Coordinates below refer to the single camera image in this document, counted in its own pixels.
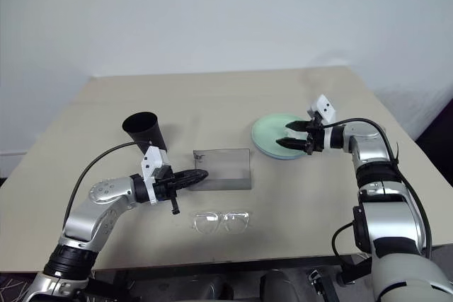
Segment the white wall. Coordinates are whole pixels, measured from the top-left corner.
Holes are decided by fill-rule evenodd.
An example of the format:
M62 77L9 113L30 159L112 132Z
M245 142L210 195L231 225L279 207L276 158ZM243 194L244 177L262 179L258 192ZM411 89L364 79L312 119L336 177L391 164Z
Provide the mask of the white wall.
M90 76L347 64L414 138L453 97L452 0L0 1L3 153Z

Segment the black cable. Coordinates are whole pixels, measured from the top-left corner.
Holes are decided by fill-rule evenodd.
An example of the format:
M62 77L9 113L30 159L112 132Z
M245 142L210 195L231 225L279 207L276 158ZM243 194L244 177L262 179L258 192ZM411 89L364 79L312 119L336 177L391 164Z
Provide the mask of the black cable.
M376 122L374 122L372 120L368 120L366 118L349 118L347 120L341 120L341 121L333 123L333 124L324 125L324 128L326 129L329 127L336 127L338 125L342 125L342 124L346 124L346 123L350 123L350 122L364 122L364 123L372 125L374 128L376 128L376 130L379 132L382 139L384 140L384 144L387 149L387 153L389 154L391 165L392 165L393 169L396 171L396 173L398 174L398 176L403 181L404 185L408 188L410 194L412 195L412 197L415 201L415 204L417 205L418 211L420 212L420 215L422 217L422 222L425 227L425 234L426 234L425 257L430 260L431 253L432 253L432 234L431 234L430 222L428 221L428 216L426 215L426 211L423 208L422 202L420 201L420 198L418 197L417 193L415 192L415 189L412 187L412 185L409 183L409 181L404 177L404 175L399 170L398 157L394 156L394 152L391 150L390 142L387 139L387 135L384 132L384 130L379 126L379 124L377 124Z
M97 156L95 159L91 161L91 163L88 164L88 166L85 168L84 171L82 171L82 174L80 174L79 179L77 180L74 189L72 189L71 197L69 198L68 205L66 207L66 212L64 213L64 220L63 220L63 228L66 225L66 221L68 220L69 214L71 213L71 208L72 204L74 203L74 198L76 198L77 190L80 187L80 184L82 183L83 178L85 177L86 173L91 169L93 165L95 165L101 158L104 156L107 156L109 153L114 152L115 150L125 148L126 146L129 145L137 145L137 144L148 144L151 145L149 141L130 141L128 143L123 143L117 146L112 147L111 149L108 149L107 151L104 151L102 154Z
M349 227L351 227L351 226L352 226L352 223L353 223L353 222L350 222L350 223L348 223L348 224L345 224L344 226L342 226L341 228L339 228L339 229L333 234L333 236L332 236L332 250L333 250L333 253L334 253L335 256L338 258L338 260L340 260L340 262L341 262L343 265L347 266L347 267L351 267L351 266L353 266L354 264L353 264L353 263L346 262L346 261L340 256L340 254L338 254L337 247L336 247L336 245L335 245L335 241L336 241L336 239L337 239L337 236L340 234L340 232L343 231L343 230L345 230L345 229L347 229L347 228L349 228Z

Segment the green plate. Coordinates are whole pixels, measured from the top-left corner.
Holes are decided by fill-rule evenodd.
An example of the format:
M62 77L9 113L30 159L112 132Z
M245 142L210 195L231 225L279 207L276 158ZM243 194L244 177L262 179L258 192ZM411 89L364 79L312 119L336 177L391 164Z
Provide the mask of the green plate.
M285 125L295 120L302 118L287 113L261 117L252 127L253 143L260 151L276 159L296 159L306 155L303 151L286 149L275 142L276 139L288 137Z

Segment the table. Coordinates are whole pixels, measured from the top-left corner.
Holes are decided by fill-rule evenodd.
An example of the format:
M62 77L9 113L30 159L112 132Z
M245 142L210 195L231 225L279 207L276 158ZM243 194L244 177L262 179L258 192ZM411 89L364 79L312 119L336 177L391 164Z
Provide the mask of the table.
M148 110L159 116L174 170L193 168L194 149L249 148L253 189L178 192L170 202L127 211L98 256L96 269L166 267L332 255L331 236L352 220L357 184L351 156L327 151L293 161L263 155L251 126L272 112L307 117L324 93L337 118L368 117L398 142L401 170L418 191L434 245L453 243L453 190L386 108L346 67L218 74L117 76L89 81L62 111L0 189L0 271L43 268L57 244L69 193L84 167L111 146L129 141L122 121ZM75 205L104 178L140 171L136 146L116 151L86 176ZM243 234L202 235L197 211L251 212ZM338 238L342 253L357 252L351 230Z

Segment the black cup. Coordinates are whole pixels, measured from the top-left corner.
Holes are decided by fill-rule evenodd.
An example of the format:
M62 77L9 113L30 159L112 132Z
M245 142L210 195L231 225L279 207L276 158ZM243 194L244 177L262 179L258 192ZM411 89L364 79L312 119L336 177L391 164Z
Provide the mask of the black cup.
M150 141L153 146L167 151L164 138L162 137L157 116L152 112L138 112L126 118L122 123L122 129L131 136L134 141ZM137 145L143 154L148 150L146 144Z

